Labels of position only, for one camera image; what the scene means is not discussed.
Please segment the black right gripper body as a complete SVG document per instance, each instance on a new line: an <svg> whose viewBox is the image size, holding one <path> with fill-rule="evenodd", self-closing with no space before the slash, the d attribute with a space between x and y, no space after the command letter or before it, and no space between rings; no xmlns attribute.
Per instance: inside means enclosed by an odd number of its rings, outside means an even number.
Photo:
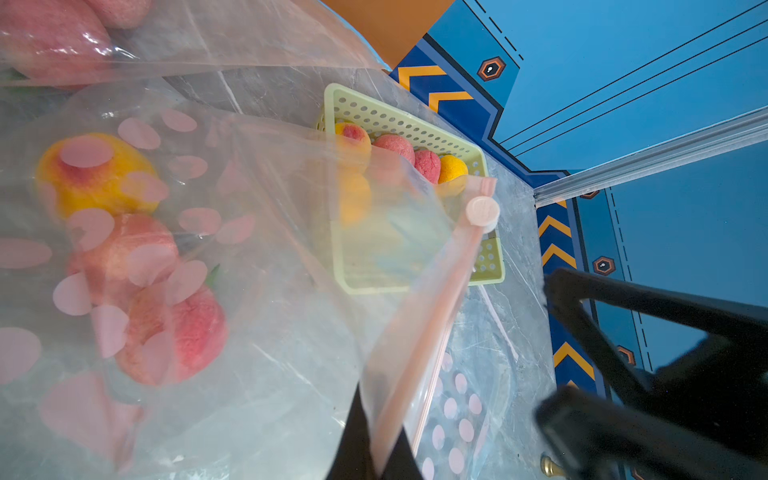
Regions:
<svg viewBox="0 0 768 480"><path fill-rule="evenodd" d="M641 404L659 418L767 460L767 339L711 335L653 374Z"/></svg>

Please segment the plain yellow peach with leaf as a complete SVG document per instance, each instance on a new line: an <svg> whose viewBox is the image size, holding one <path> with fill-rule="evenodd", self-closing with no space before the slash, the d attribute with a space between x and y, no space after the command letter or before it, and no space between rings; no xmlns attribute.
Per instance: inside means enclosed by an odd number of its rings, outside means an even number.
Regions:
<svg viewBox="0 0 768 480"><path fill-rule="evenodd" d="M341 171L339 181L340 219L343 225L362 221L372 205L372 191L364 175L354 171Z"/></svg>

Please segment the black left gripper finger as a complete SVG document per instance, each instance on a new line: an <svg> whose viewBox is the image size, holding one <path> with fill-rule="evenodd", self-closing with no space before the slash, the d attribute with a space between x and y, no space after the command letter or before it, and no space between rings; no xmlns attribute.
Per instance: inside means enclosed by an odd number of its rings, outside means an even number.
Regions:
<svg viewBox="0 0 768 480"><path fill-rule="evenodd" d="M411 445L402 428L381 474L374 468L367 417L357 387L327 480L422 480Z"/></svg>

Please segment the large pink peach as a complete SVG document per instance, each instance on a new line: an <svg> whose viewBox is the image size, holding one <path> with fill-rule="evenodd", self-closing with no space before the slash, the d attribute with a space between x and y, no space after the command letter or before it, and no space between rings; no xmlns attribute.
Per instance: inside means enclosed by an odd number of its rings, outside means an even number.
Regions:
<svg viewBox="0 0 768 480"><path fill-rule="evenodd" d="M92 304L127 310L140 290L168 278L180 256L172 233L159 220L145 214L122 214L114 220L104 242L70 256L67 272L85 276Z"/></svg>

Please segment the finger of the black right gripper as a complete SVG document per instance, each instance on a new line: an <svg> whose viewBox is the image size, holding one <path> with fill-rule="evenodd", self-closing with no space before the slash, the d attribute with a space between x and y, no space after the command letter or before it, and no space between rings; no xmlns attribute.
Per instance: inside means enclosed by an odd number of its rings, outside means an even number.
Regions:
<svg viewBox="0 0 768 480"><path fill-rule="evenodd" d="M545 278L547 307L595 362L620 396L649 396L659 388L712 386L718 374L750 383L767 373L767 309L622 282L572 269ZM627 364L617 346L584 310L595 300L692 327L707 338L654 376Z"/></svg>
<svg viewBox="0 0 768 480"><path fill-rule="evenodd" d="M570 479L610 479L613 463L662 479L765 479L767 464L654 416L563 387L535 421Z"/></svg>

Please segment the clear zip-top bag pink zipper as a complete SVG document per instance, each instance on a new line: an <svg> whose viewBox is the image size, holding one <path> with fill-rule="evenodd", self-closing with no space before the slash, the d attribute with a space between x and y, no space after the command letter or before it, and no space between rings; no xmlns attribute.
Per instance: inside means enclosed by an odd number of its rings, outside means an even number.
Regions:
<svg viewBox="0 0 768 480"><path fill-rule="evenodd" d="M158 177L180 264L128 309L91 303L74 253L112 215L63 219L35 171L133 146ZM374 468L424 423L453 321L499 207L477 196L403 292L353 295L322 262L313 216L340 137L185 100L160 85L87 88L1 135L1 475L5 479L326 479L357 387Z"/></svg>

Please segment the clear zip-top bag blue zipper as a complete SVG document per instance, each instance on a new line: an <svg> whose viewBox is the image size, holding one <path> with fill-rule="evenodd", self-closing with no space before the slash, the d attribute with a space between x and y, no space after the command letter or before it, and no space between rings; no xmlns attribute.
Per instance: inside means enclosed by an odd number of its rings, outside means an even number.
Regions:
<svg viewBox="0 0 768 480"><path fill-rule="evenodd" d="M20 74L1 54L2 86L77 89L240 67L386 66L321 1L153 1L138 27L105 29L112 43L107 70L70 82L37 81Z"/></svg>

